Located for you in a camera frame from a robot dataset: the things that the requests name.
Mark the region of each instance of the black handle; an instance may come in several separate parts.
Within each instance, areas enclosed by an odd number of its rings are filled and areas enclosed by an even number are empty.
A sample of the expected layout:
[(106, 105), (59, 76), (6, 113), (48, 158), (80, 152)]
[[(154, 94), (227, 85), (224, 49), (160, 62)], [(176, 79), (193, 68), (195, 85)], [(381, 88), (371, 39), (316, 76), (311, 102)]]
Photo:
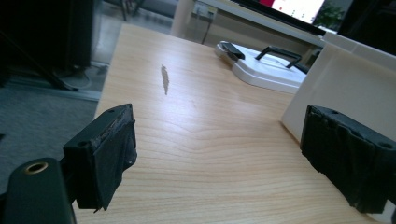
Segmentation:
[(266, 53), (269, 52), (274, 52), (274, 53), (278, 53), (278, 54), (282, 54), (284, 56), (288, 56), (291, 58), (294, 58), (295, 60), (292, 61), (291, 63), (289, 63), (286, 67), (287, 68), (291, 68), (292, 66), (294, 66), (295, 64), (297, 64), (297, 62), (299, 62), (301, 60), (301, 55), (287, 51), (285, 49), (279, 49), (277, 47), (273, 47), (273, 46), (269, 46), (266, 49), (264, 49), (259, 55), (257, 55), (257, 57), (255, 58), (256, 60), (260, 60)]

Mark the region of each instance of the wood grain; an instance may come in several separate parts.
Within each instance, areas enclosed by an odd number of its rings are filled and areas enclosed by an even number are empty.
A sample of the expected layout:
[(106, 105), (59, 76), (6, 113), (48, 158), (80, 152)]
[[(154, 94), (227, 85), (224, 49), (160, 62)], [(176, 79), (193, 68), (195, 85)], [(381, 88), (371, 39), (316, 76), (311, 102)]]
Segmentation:
[(133, 104), (138, 158), (107, 211), (75, 205), (78, 223), (371, 222), (280, 123), (291, 97), (242, 82), (212, 48), (124, 25), (97, 115)]

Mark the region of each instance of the wooden table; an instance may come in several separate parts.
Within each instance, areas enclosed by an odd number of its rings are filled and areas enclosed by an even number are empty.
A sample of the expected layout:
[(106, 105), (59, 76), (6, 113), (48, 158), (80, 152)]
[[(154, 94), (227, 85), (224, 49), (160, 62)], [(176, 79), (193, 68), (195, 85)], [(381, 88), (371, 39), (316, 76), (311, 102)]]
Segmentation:
[(124, 25), (97, 115), (133, 104), (138, 158), (107, 211), (75, 205), (78, 223), (372, 221), (280, 123), (291, 97), (242, 82), (212, 48)]

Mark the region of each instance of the gray carpet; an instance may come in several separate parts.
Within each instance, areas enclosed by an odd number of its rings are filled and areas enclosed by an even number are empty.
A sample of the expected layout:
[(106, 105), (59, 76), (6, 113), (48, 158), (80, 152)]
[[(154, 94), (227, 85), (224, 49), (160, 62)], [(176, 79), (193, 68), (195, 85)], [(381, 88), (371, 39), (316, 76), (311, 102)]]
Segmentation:
[(61, 159), (63, 145), (92, 121), (96, 106), (28, 88), (0, 88), (0, 193), (23, 163)]

